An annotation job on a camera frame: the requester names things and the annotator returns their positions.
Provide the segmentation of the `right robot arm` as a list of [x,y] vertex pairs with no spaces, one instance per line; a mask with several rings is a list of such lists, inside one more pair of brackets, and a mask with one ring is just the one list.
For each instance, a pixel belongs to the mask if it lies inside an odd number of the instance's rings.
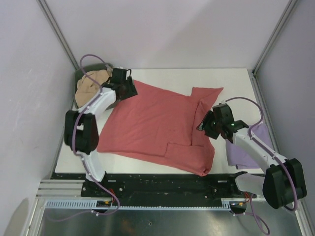
[[307,189],[303,167],[296,158],[288,159],[267,146],[242,120],[235,120],[229,107],[214,107],[197,118],[196,129],[207,137],[222,137],[244,150],[263,171],[257,176],[245,171],[229,177],[227,192],[239,197],[244,192],[263,196],[274,209],[293,204],[295,210],[299,199],[306,197]]

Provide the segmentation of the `pink t shirt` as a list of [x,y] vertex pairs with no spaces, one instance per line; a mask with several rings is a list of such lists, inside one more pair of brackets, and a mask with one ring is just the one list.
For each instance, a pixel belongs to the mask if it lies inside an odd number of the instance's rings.
[[97,151],[207,175],[215,149],[197,127],[222,88],[193,87],[186,96],[140,81],[134,84],[138,94],[114,108]]

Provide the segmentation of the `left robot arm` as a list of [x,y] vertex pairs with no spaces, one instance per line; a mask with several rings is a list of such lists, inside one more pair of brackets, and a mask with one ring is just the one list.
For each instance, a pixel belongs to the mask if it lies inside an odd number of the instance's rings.
[[103,181],[105,170],[96,151],[99,142],[97,119],[114,103],[136,95],[133,79],[128,76],[121,81],[104,83],[86,105],[65,114],[64,143],[81,159],[87,179],[94,181],[91,190],[97,196],[102,197],[109,190],[108,183]]

